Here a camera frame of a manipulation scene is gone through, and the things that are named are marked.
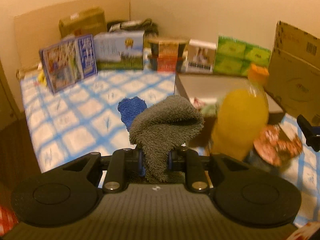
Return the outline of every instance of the stacked food container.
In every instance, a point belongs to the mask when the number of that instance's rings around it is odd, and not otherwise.
[[[148,55],[151,69],[155,71],[180,72],[185,60],[183,51],[188,43],[184,39],[155,37],[148,39],[151,54]]]

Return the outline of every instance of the orange juice bottle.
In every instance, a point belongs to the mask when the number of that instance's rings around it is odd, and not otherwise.
[[[251,64],[248,87],[226,95],[211,134],[212,154],[224,153],[239,161],[247,156],[268,122],[268,101],[263,89],[268,77],[266,68]]]

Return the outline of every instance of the red striped fabric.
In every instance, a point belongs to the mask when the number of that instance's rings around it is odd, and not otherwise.
[[[0,236],[11,230],[17,223],[15,214],[0,206]]]

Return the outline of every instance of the wooden headboard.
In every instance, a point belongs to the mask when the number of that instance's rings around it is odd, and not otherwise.
[[[130,20],[130,0],[77,0],[47,6],[14,17],[14,31],[22,68],[37,64],[39,49],[59,42],[59,20],[79,11],[99,6],[106,22]]]

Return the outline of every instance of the gray ribbed surface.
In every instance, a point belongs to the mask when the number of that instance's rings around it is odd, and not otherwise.
[[[223,217],[206,195],[188,192],[183,185],[130,184],[118,194],[103,197],[86,218],[59,228],[36,228],[20,223],[5,240],[283,240],[293,225],[255,229]]]

